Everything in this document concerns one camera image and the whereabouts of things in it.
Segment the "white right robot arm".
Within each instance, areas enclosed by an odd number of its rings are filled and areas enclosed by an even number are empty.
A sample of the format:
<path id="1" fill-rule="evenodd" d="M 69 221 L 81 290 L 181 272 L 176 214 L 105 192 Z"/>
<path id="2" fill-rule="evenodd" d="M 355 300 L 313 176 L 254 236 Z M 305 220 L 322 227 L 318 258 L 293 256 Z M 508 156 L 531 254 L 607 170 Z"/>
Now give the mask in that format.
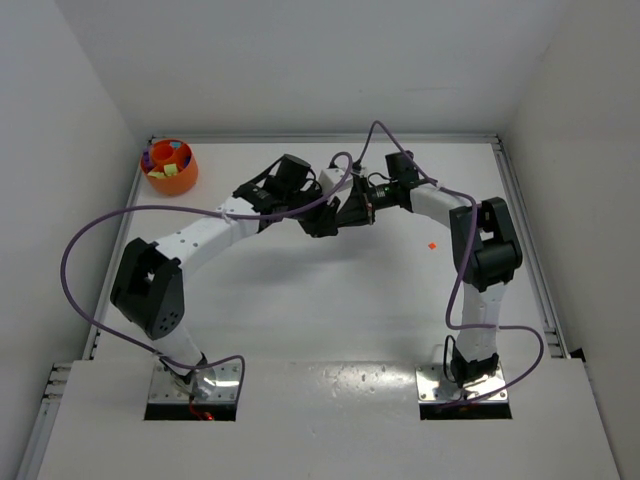
<path id="1" fill-rule="evenodd" d="M 388 154 L 387 181 L 372 185 L 353 177 L 338 227 L 371 225 L 376 213 L 392 207 L 422 215 L 449 229 L 456 280 L 445 323 L 457 332 L 449 379 L 462 387 L 498 367 L 496 333 L 507 284 L 523 255 L 508 206 L 500 197 L 481 203 L 455 194 L 421 176 L 411 151 Z"/>

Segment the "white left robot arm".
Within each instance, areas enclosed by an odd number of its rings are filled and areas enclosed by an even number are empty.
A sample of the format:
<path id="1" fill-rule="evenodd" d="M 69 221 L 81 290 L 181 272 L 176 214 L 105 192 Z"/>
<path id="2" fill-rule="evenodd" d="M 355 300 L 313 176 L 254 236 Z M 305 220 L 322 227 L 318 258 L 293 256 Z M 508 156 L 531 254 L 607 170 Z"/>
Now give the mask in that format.
<path id="1" fill-rule="evenodd" d="M 183 325 L 186 281 L 234 244 L 291 218 L 312 237 L 334 236 L 350 168 L 311 165 L 285 154 L 237 187 L 216 210 L 147 242 L 130 241 L 111 290 L 111 304 L 150 341 L 161 362 L 183 384 L 207 369 L 207 358 Z"/>

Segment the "purple 2x4 lego brick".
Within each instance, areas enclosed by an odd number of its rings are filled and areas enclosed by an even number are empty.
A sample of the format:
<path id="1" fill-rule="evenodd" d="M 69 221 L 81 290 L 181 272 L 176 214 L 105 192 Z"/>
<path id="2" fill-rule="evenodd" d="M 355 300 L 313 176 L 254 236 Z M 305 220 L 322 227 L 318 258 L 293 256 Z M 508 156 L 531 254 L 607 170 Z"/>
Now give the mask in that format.
<path id="1" fill-rule="evenodd" d="M 148 171 L 150 171 L 150 170 L 152 170 L 154 168 L 154 163 L 151 160 L 150 152 L 149 152 L 148 149 L 145 149 L 142 152 L 142 155 L 141 155 L 141 168 L 145 172 L 148 172 Z"/>

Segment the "light green 2x2 lego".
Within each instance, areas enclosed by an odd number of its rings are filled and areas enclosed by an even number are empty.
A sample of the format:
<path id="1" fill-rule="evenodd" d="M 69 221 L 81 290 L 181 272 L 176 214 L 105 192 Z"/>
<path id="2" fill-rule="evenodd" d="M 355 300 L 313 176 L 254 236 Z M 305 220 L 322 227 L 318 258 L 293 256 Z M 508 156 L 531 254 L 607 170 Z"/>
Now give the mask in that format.
<path id="1" fill-rule="evenodd" d="M 166 175 L 166 177 L 172 177 L 172 176 L 178 175 L 180 173 L 180 169 L 178 165 L 175 163 L 165 164 L 163 166 L 163 172 Z"/>

